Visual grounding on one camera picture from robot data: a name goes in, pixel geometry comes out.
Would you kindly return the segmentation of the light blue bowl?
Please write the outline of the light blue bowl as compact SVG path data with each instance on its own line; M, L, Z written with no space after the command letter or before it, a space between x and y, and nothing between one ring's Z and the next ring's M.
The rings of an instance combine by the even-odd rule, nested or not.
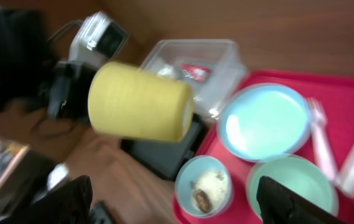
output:
M220 170L226 174L228 179L228 193L226 194L226 199L224 199L218 210L209 214L204 214L193 206L191 201L192 189L190 183L196 181L200 175L208 170ZM205 219L219 216L229 209L233 201L234 190L230 173L218 159L212 156L194 157L187 161L177 174L175 181L175 197L180 208L195 218Z

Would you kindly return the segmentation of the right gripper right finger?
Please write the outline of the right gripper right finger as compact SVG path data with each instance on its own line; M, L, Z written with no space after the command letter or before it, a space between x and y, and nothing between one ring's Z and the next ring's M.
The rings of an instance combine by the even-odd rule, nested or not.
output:
M274 179L259 179L256 200L264 224L344 224Z

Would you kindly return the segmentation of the food scraps and rice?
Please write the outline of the food scraps and rice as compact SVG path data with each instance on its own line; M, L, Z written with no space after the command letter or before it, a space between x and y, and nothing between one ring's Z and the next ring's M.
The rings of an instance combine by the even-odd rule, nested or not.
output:
M190 184L193 206L204 214L218 210L228 193L228 179L220 170L205 171Z

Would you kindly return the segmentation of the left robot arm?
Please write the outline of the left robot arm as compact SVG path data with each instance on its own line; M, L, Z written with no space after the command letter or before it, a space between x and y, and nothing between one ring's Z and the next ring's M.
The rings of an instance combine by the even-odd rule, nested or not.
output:
M61 61L51 46L66 29L81 24L71 21L47 38L41 12L0 8L0 111L20 100L28 111L45 108L48 118L88 121L95 71Z

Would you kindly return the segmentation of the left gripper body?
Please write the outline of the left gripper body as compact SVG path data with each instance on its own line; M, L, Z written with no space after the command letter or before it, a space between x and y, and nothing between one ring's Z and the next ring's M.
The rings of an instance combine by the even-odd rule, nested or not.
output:
M81 62L59 62L49 90L47 116L88 121L88 94L96 70Z

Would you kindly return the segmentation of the yellow plastic cup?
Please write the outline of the yellow plastic cup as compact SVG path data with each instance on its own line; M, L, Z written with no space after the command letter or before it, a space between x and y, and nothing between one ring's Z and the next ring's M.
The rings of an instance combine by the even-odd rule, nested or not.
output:
M118 62L103 65L88 94L92 128L101 134L181 141L193 117L190 85Z

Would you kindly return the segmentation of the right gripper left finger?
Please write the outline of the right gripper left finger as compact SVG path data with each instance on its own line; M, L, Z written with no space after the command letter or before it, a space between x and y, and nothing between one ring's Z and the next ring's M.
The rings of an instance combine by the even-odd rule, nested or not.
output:
M91 180L81 175L0 224L87 224L92 199Z

